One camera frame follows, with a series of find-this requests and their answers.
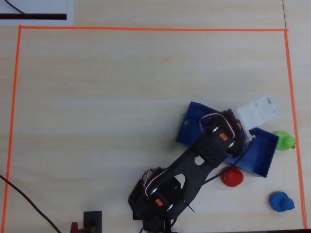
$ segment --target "orange label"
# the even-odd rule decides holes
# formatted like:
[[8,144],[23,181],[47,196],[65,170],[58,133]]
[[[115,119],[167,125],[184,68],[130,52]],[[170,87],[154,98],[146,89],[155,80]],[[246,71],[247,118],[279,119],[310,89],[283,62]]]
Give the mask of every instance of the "orange label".
[[155,201],[156,201],[156,203],[157,203],[159,206],[162,206],[162,205],[163,205],[163,203],[161,202],[160,199],[156,199]]
[[224,141],[226,141],[228,138],[227,138],[227,136],[224,134],[224,133],[221,133],[220,135],[219,135]]

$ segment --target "black power cord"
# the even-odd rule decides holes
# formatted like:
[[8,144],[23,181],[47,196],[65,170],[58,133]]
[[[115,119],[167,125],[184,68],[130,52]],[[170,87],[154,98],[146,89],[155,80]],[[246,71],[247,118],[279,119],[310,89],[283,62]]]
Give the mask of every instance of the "black power cord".
[[26,15],[25,12],[21,11],[20,9],[18,9],[17,7],[15,7],[12,3],[10,3],[8,0],[4,0],[7,4],[9,4],[12,8],[14,8],[15,10],[17,10],[18,12],[20,12],[23,15]]
[[220,177],[221,175],[227,173],[228,171],[230,171],[231,169],[235,168],[236,164],[245,156],[245,154],[249,151],[249,149],[252,147],[254,141],[252,140],[249,147],[244,151],[242,152],[242,154],[239,156],[239,158],[230,166],[228,167],[228,169],[225,169],[224,171],[218,173],[217,175],[207,179],[203,184],[206,184],[214,179],[216,179],[217,177]]
[[42,216],[44,217],[49,224],[58,232],[58,233],[62,233],[57,227],[56,225],[44,214],[42,213],[41,210],[39,210],[39,208],[33,203],[32,200],[30,200],[30,198],[24,194],[19,188],[17,188],[14,184],[12,184],[10,181],[8,181],[6,178],[4,178],[2,175],[0,175],[0,178],[3,179],[5,182],[7,182],[12,188],[14,188],[17,192],[19,192],[29,203],[30,205],[32,205],[32,207]]

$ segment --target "white wire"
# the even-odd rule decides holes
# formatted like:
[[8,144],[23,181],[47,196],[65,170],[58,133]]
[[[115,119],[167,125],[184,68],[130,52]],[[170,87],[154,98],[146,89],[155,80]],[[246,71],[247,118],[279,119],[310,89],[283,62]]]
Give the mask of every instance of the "white wire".
[[211,116],[211,115],[220,115],[220,116],[222,116],[223,119],[224,119],[224,120],[226,121],[226,123],[228,124],[230,130],[232,131],[233,138],[235,138],[235,133],[234,133],[234,131],[233,131],[233,129],[232,129],[230,123],[227,121],[227,119],[226,119],[223,115],[221,115],[221,114],[219,114],[219,113],[207,114],[207,115],[203,116],[203,117],[200,119],[199,124],[200,124],[200,127],[201,127],[202,132],[204,132],[204,129],[203,129],[203,126],[202,126],[202,124],[201,124],[201,120],[204,119],[204,118],[206,118],[206,117],[208,117],[208,116]]
[[240,125],[241,125],[241,128],[243,129],[243,132],[244,132],[244,136],[245,136],[245,144],[246,144],[246,149],[247,149],[247,136],[246,136],[246,132],[245,132],[245,129],[242,125],[242,123],[240,122]]
[[156,178],[158,178],[160,175],[162,175],[165,171],[166,171],[166,170],[162,171],[159,175],[157,175],[156,177],[154,177],[154,178],[149,182],[149,184],[148,184],[147,187],[145,188],[145,194],[146,194],[146,196],[148,196],[148,194],[147,194],[147,188],[149,187],[149,185],[150,185]]
[[149,169],[149,170],[147,170],[146,172],[145,172],[145,174],[144,174],[144,176],[143,176],[143,179],[142,179],[142,185],[143,185],[143,187],[145,187],[146,186],[146,183],[147,183],[147,180],[148,180],[148,178],[150,177],[150,173],[149,172],[154,172],[152,169]]

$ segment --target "blue box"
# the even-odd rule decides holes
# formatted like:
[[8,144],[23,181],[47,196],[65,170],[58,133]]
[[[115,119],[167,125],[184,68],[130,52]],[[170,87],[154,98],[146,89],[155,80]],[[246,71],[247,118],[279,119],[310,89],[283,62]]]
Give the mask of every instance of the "blue box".
[[[191,102],[176,141],[190,146],[202,134],[200,119],[206,114],[215,112],[219,113],[200,103]],[[237,163],[237,167],[256,176],[267,177],[279,137],[260,128],[254,128],[250,133],[256,136],[253,139],[253,146]],[[238,157],[227,158],[225,162],[233,164],[237,159]]]

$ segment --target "red object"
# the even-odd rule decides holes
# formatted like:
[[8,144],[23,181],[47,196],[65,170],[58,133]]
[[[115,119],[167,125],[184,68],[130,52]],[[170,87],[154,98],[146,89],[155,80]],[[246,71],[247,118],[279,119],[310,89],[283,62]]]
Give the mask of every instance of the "red object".
[[221,175],[220,178],[222,179],[223,183],[229,187],[238,186],[244,179],[242,172],[236,167]]
[[70,228],[70,233],[80,233],[80,232],[81,232],[81,230],[78,228],[78,223],[72,222],[71,228]]

